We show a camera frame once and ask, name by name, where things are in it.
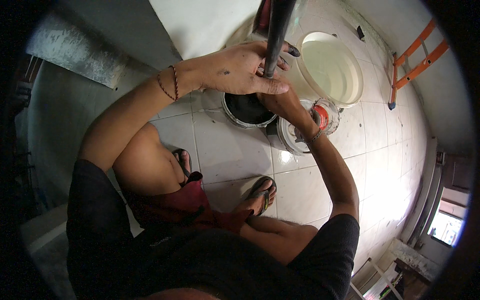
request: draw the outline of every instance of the bracelet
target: bracelet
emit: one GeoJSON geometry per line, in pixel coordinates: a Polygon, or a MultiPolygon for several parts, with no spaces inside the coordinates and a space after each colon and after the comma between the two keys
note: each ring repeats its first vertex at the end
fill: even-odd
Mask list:
{"type": "Polygon", "coordinates": [[[158,73],[158,75],[156,76],[156,79],[158,81],[158,84],[160,85],[160,88],[162,89],[162,91],[167,94],[167,96],[169,96],[173,101],[177,101],[179,99],[179,82],[178,82],[178,78],[177,78],[177,70],[175,69],[175,67],[173,65],[170,65],[169,68],[172,68],[173,69],[173,75],[175,77],[175,80],[174,80],[174,85],[175,85],[175,98],[172,97],[169,93],[167,93],[167,91],[165,90],[165,88],[163,87],[163,84],[162,84],[162,81],[160,80],[160,74],[161,72],[158,73]]]}
{"type": "Polygon", "coordinates": [[[317,135],[314,138],[312,138],[311,140],[309,140],[308,142],[305,142],[305,144],[309,145],[309,144],[315,142],[320,137],[320,135],[322,135],[322,130],[319,130],[317,135]]]}

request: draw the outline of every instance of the person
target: person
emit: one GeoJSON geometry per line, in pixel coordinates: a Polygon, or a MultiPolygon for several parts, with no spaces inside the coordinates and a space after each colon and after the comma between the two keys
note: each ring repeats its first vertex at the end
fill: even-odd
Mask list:
{"type": "MultiPolygon", "coordinates": [[[[266,42],[185,60],[118,99],[87,130],[68,202],[67,268],[79,298],[343,299],[359,238],[359,199],[344,160],[289,82],[260,77],[266,42]],[[148,123],[193,90],[260,93],[267,109],[307,141],[333,209],[320,230],[258,216],[275,199],[268,177],[231,213],[213,211],[190,174],[189,154],[169,152],[148,123]],[[106,176],[113,168],[144,231],[130,232],[126,206],[106,176]]],[[[282,51],[298,56],[288,43],[282,51]]],[[[284,60],[277,64],[288,70],[284,60]]],[[[291,199],[301,202],[302,199],[291,199]]]]}

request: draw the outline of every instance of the sandal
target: sandal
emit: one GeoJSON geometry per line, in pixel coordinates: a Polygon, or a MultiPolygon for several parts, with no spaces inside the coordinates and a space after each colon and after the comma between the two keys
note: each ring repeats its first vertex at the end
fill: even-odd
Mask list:
{"type": "MultiPolygon", "coordinates": [[[[179,155],[179,164],[180,164],[180,167],[181,167],[183,173],[185,174],[185,176],[187,176],[187,178],[189,178],[189,177],[190,177],[190,172],[187,171],[187,169],[185,169],[185,167],[184,167],[185,164],[184,164],[183,158],[181,157],[181,153],[182,153],[183,151],[186,151],[186,152],[188,153],[187,150],[182,149],[182,148],[178,148],[177,150],[172,151],[172,154],[173,154],[173,156],[175,156],[175,154],[178,154],[178,155],[179,155]]],[[[190,156],[190,153],[188,153],[188,157],[189,157],[189,165],[190,165],[190,170],[191,170],[191,169],[192,169],[192,157],[190,156]]]]}
{"type": "Polygon", "coordinates": [[[247,198],[245,200],[249,200],[251,198],[258,198],[260,196],[264,196],[264,205],[262,207],[262,210],[257,214],[257,216],[263,214],[265,212],[265,210],[267,210],[268,208],[268,203],[270,202],[270,197],[269,197],[269,194],[270,194],[270,190],[272,189],[272,187],[275,187],[276,189],[276,183],[275,183],[275,180],[273,180],[273,178],[271,177],[268,177],[268,176],[263,176],[263,177],[260,177],[259,180],[257,180],[253,186],[252,186],[252,190],[250,191],[250,194],[248,194],[247,198]],[[257,194],[253,194],[255,193],[256,190],[258,190],[265,181],[267,180],[271,180],[272,181],[272,185],[270,186],[270,188],[268,190],[265,190],[265,191],[262,191],[262,192],[258,192],[257,194]]]}

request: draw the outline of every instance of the dirty hand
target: dirty hand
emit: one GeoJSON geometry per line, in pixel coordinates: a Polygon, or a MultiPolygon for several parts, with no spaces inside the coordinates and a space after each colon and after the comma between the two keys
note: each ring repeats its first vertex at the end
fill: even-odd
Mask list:
{"type": "Polygon", "coordinates": [[[300,100],[291,86],[291,83],[283,76],[274,76],[275,79],[290,86],[286,93],[279,95],[267,95],[257,93],[261,103],[271,112],[289,121],[300,133],[309,140],[318,132],[318,125],[310,116],[310,113],[301,105],[300,100]]]}
{"type": "MultiPolygon", "coordinates": [[[[267,49],[266,41],[243,43],[209,55],[186,60],[196,73],[196,88],[212,88],[221,92],[244,95],[256,92],[280,94],[288,91],[288,84],[276,79],[260,77],[267,49]]],[[[299,51],[284,42],[282,51],[300,56],[299,51]]],[[[279,57],[277,66],[287,71],[290,67],[279,57]]]]}

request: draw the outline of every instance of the orange ladder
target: orange ladder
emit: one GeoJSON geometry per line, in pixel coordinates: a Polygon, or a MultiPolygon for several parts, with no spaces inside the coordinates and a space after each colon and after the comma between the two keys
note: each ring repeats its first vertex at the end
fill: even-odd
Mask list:
{"type": "Polygon", "coordinates": [[[396,102],[396,92],[404,85],[409,83],[411,80],[415,79],[420,73],[425,71],[428,67],[431,66],[437,59],[439,59],[445,51],[448,50],[448,44],[445,39],[433,50],[430,54],[427,51],[427,47],[425,46],[425,39],[428,38],[430,33],[432,33],[433,29],[436,27],[435,22],[433,19],[430,20],[427,27],[422,31],[422,33],[417,37],[417,39],[410,45],[410,47],[397,59],[396,52],[393,54],[393,84],[392,84],[392,97],[388,102],[388,108],[390,110],[395,108],[396,102]],[[403,76],[400,80],[397,81],[396,74],[397,68],[401,66],[405,61],[408,65],[408,58],[415,52],[415,50],[423,46],[423,51],[425,52],[425,59],[422,60],[415,68],[411,69],[407,72],[405,76],[403,76]]]}

